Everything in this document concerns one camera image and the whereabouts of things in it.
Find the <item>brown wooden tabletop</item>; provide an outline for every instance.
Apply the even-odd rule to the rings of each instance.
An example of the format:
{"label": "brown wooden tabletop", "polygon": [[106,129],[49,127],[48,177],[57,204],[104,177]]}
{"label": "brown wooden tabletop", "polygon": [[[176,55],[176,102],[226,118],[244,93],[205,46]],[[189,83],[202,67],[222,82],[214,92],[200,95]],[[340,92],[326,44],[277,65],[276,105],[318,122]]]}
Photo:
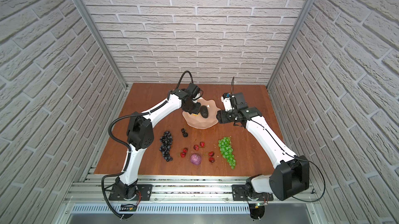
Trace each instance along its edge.
{"label": "brown wooden tabletop", "polygon": [[[220,97],[225,92],[230,92],[230,85],[198,85],[203,91],[206,100],[214,100],[216,106],[224,109]],[[168,90],[172,90],[176,84],[133,84],[126,102],[119,116],[131,114],[135,111],[145,111],[161,100],[165,99]],[[259,85],[235,85],[234,92],[243,92],[249,107],[257,107],[270,125],[272,130],[282,140],[282,134],[277,123],[275,113],[270,102],[265,86]],[[126,130],[129,119],[124,119],[115,125],[113,134],[120,140],[127,141]],[[183,137],[182,128],[185,128],[188,137]],[[169,130],[172,133],[173,144],[170,155],[173,161],[166,162],[162,157],[159,147],[159,138],[163,132]],[[235,169],[231,169],[226,159],[220,155],[218,140],[231,136],[233,154],[237,161]],[[209,176],[254,176],[258,174],[270,175],[274,168],[266,152],[257,140],[246,129],[233,126],[233,123],[219,124],[208,129],[195,129],[187,125],[182,116],[182,110],[178,109],[162,119],[154,127],[154,141],[144,153],[138,173],[140,175],[209,175]],[[208,161],[208,157],[202,156],[202,162],[196,166],[190,162],[190,155],[194,153],[193,145],[205,142],[205,148],[200,148],[199,153],[207,151],[215,152],[215,162]],[[185,158],[178,155],[184,147],[189,149]],[[107,145],[95,169],[95,174],[115,174],[122,170],[126,157],[126,147],[108,139]]]}

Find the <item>white brick wall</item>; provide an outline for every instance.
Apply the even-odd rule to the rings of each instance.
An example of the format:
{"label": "white brick wall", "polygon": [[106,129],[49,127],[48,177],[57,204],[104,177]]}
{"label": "white brick wall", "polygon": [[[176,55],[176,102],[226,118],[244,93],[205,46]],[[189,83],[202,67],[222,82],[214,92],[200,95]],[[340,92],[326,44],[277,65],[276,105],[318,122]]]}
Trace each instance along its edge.
{"label": "white brick wall", "polygon": [[51,223],[122,86],[71,0],[0,0],[0,19],[0,222]]}
{"label": "white brick wall", "polygon": [[284,140],[325,175],[329,222],[399,222],[398,6],[316,0],[269,87]]}
{"label": "white brick wall", "polygon": [[[128,84],[175,82],[186,68],[196,82],[227,84],[236,76],[239,84],[265,84],[273,67],[259,65],[276,64],[304,2],[84,1]],[[245,70],[246,63],[257,69]],[[214,70],[199,73],[203,67]],[[174,73],[162,73],[165,68]]]}

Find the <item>purple onion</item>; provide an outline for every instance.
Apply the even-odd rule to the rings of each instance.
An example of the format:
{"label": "purple onion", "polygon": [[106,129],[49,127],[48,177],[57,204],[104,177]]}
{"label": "purple onion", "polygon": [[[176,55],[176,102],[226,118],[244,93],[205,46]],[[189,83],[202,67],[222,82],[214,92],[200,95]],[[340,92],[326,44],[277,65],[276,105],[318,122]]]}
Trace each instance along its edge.
{"label": "purple onion", "polygon": [[192,154],[190,157],[190,162],[194,165],[199,165],[201,163],[201,160],[202,160],[201,155],[197,153]]}

